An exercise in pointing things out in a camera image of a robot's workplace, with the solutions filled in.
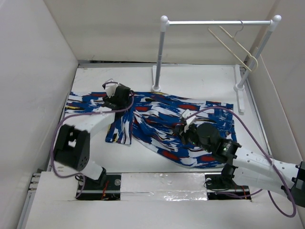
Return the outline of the blue white red patterned trousers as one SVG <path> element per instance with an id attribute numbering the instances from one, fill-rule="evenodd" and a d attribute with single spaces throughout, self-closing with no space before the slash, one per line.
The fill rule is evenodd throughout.
<path id="1" fill-rule="evenodd" d="M 236 141 L 233 104 L 183 98 L 164 93 L 135 92 L 132 108 L 108 128 L 107 143 L 130 145 L 138 140 L 153 152 L 186 167 L 199 169 L 223 167 L 211 153 L 192 144 L 184 145 L 173 133 L 185 110 L 198 112 L 195 125 L 211 123 L 220 136 Z"/>

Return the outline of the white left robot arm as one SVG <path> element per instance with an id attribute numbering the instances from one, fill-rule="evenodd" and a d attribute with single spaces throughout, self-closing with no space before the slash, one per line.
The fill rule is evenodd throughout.
<path id="1" fill-rule="evenodd" d="M 52 147 L 52 162 L 58 162 L 77 173 L 82 182 L 88 180 L 95 189 L 106 185 L 106 169 L 90 159 L 90 141 L 98 132 L 128 112 L 133 104 L 133 91 L 120 83 L 110 82 L 103 104 L 91 112 L 85 112 L 80 122 L 61 124 Z"/>

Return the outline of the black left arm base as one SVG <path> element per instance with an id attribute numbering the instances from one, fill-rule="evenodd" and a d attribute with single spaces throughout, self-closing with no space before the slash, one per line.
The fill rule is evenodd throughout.
<path id="1" fill-rule="evenodd" d="M 93 182 L 88 177 L 86 178 L 84 190 L 81 192 L 83 185 L 82 178 L 76 176 L 78 188 L 76 195 L 77 200 L 101 200 L 101 201 L 116 201 L 121 199 L 121 178 L 119 173 L 107 174 L 105 181 L 100 186 Z"/>

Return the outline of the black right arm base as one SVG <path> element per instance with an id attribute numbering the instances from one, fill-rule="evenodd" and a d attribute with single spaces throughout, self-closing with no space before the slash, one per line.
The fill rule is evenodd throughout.
<path id="1" fill-rule="evenodd" d="M 249 187 L 232 180 L 234 170 L 235 167 L 225 166 L 222 171 L 204 173 L 208 200 L 251 200 Z"/>

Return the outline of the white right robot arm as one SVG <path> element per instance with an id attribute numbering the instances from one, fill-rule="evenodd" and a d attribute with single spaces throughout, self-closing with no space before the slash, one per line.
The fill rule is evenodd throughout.
<path id="1" fill-rule="evenodd" d="M 178 125 L 174 129 L 183 144 L 193 144 L 212 154 L 225 166 L 220 176 L 221 184 L 231 188 L 254 186 L 294 200 L 301 207 L 305 205 L 305 163 L 291 164 L 278 160 L 268 161 L 263 155 L 247 150 L 231 139 L 221 137 L 210 123 L 199 126 Z"/>

